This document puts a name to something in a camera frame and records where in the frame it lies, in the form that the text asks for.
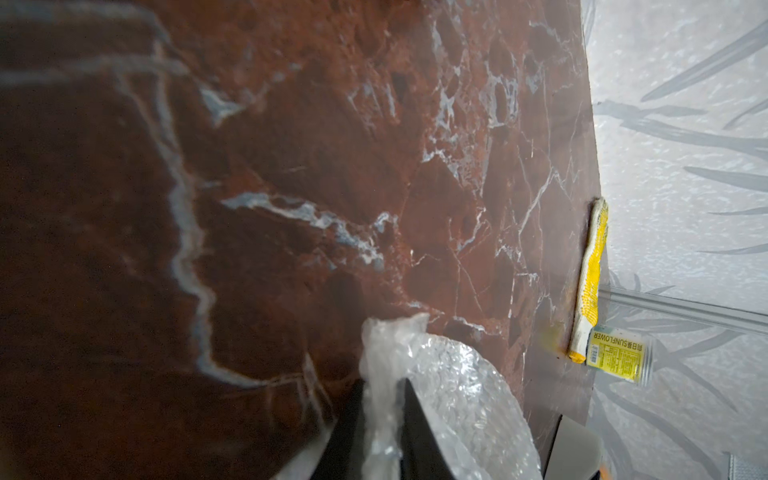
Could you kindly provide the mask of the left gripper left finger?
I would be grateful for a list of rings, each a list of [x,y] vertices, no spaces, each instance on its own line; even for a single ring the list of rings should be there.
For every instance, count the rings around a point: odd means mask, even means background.
[[[364,462],[365,381],[358,379],[350,392],[311,480],[360,480]]]

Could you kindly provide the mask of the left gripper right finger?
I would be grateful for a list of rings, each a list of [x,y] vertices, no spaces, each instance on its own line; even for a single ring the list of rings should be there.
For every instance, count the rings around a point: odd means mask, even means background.
[[[418,395],[409,379],[402,379],[403,415],[400,428],[402,480],[454,480]]]

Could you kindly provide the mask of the clear bubble wrap sheet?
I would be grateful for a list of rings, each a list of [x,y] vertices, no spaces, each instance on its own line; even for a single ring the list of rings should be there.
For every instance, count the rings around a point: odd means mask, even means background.
[[[438,464],[451,478],[541,478],[530,427],[503,376],[474,348],[428,333],[428,320],[419,313],[363,324],[362,477],[404,473],[405,390],[411,387]]]

